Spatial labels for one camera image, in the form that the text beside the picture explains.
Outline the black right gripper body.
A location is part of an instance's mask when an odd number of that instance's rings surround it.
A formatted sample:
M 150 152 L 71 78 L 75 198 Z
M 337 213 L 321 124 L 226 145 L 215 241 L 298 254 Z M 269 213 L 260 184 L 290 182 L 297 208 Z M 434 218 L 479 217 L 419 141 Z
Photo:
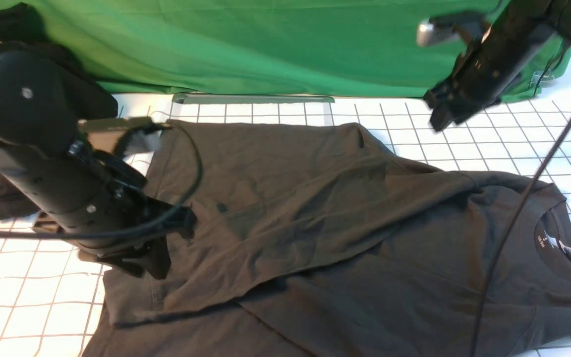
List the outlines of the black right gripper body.
M 423 97 L 431 109 L 430 124 L 435 131 L 461 124 L 500 103 L 552 36 L 547 23 L 549 5 L 548 0 L 512 0 L 492 24 L 454 14 L 453 31 L 467 48 L 457 57 L 450 75 Z

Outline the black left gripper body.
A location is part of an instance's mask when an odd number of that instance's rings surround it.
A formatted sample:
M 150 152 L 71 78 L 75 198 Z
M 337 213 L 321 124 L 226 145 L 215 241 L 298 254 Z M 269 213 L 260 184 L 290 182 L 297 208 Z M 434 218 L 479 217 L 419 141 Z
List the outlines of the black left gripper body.
M 195 213 L 184 206 L 149 197 L 146 178 L 105 151 L 81 152 L 42 160 L 33 194 L 42 212 L 33 224 L 37 234 L 59 239 L 99 257 L 130 255 L 151 246 L 165 249 L 169 232 L 193 235 Z

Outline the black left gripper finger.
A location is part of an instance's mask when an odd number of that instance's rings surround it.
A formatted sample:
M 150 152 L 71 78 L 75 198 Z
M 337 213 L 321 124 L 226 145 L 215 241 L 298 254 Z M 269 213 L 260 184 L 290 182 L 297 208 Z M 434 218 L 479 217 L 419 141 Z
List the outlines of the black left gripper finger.
M 171 268 L 166 241 L 149 241 L 143 246 L 104 256 L 102 263 L 135 278 L 149 274 L 156 280 L 167 278 Z

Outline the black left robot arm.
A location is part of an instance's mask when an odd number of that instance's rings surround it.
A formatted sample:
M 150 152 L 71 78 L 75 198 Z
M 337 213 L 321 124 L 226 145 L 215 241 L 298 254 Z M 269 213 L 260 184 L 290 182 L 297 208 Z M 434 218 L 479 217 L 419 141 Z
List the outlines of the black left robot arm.
M 0 174 L 48 216 L 16 238 L 65 241 L 81 260 L 162 280 L 168 233 L 188 239 L 197 220 L 184 205 L 203 177 L 197 146 L 188 135 L 197 174 L 177 203 L 147 196 L 140 172 L 81 131 L 64 74 L 34 48 L 0 42 Z

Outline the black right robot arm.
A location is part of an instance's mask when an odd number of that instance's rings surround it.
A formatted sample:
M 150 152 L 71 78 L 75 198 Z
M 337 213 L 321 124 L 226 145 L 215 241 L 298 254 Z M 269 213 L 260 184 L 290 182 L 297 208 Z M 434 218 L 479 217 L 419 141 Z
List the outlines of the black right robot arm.
M 494 22 L 486 18 L 478 10 L 462 10 L 419 23 L 420 47 L 453 39 L 466 44 L 451 74 L 422 97 L 437 132 L 500 104 L 553 35 L 571 45 L 571 0 L 511 0 Z

